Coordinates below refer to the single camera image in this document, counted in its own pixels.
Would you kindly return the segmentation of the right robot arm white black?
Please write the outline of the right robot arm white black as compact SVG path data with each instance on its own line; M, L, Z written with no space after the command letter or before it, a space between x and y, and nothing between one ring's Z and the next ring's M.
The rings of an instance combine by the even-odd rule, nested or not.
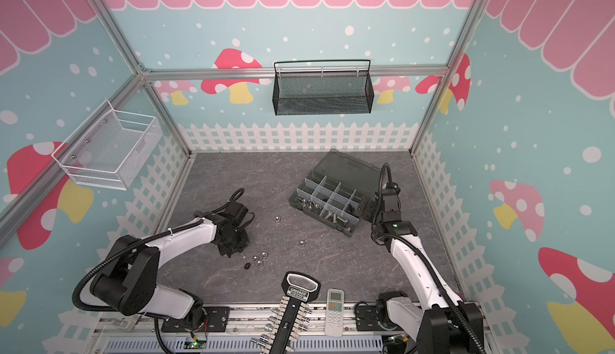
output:
M380 323L401 328L411 353L485 353L483 315L446 283L411 222L402 219L400 188L388 163L381 167L371 220L373 241L387 248L408 277L419 304L401 294L381 297Z

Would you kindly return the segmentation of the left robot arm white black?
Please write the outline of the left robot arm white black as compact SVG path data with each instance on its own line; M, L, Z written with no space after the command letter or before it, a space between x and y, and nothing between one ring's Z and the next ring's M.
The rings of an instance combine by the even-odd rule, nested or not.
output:
M221 256L242 253L250 243L247 227L254 219L240 203L244 192L240 188L221 207L197 211L191 221L164 232L118 238L107 256L75 286L73 306L86 312L119 312L126 317L144 315L201 325L207 320L202 299L158 284L158 270L206 244L215 245Z

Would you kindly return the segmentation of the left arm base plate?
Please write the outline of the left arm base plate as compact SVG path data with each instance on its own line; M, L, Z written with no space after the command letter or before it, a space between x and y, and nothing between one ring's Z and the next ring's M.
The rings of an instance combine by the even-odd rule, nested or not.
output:
M205 317L197 325L197 328L190 328L182 320L169 318L163 321L161 331L163 333L225 333L231 308L226 306L205 306L204 310Z

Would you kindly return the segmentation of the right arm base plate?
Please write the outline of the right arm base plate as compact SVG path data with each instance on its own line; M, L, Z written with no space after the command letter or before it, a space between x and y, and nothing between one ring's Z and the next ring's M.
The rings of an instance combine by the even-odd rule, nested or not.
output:
M359 332L379 332L384 329L379 325L377 307L375 304L368 304L360 301L353 308L357 331Z

